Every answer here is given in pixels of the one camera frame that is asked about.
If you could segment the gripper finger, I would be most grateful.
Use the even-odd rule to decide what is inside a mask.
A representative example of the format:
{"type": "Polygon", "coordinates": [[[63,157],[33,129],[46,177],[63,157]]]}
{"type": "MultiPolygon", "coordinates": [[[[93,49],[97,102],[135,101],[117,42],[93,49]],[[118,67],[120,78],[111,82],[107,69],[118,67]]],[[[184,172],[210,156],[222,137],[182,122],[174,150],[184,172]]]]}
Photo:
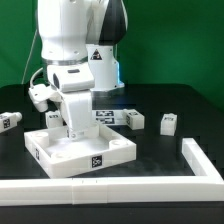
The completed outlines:
{"type": "Polygon", "coordinates": [[[68,130],[68,137],[71,141],[79,141],[84,137],[83,131],[74,131],[72,129],[68,130]]]}

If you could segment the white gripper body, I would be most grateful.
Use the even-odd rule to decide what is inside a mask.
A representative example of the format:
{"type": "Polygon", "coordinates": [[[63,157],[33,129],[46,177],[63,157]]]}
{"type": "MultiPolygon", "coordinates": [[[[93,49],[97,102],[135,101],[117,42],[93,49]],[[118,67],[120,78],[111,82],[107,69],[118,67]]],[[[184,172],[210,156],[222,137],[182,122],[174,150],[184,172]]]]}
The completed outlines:
{"type": "Polygon", "coordinates": [[[61,95],[60,112],[72,132],[88,129],[92,122],[92,95],[89,90],[61,95]]]}

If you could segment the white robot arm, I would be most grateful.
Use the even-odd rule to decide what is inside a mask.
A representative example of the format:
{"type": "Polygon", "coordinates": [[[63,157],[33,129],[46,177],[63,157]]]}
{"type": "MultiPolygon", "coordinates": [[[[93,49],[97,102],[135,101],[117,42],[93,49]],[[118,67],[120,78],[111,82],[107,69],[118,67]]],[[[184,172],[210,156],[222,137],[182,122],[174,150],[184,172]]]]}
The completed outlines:
{"type": "Polygon", "coordinates": [[[57,105],[75,139],[92,126],[92,93],[121,88],[113,47],[127,32],[123,0],[38,0],[41,57],[57,105]]]}

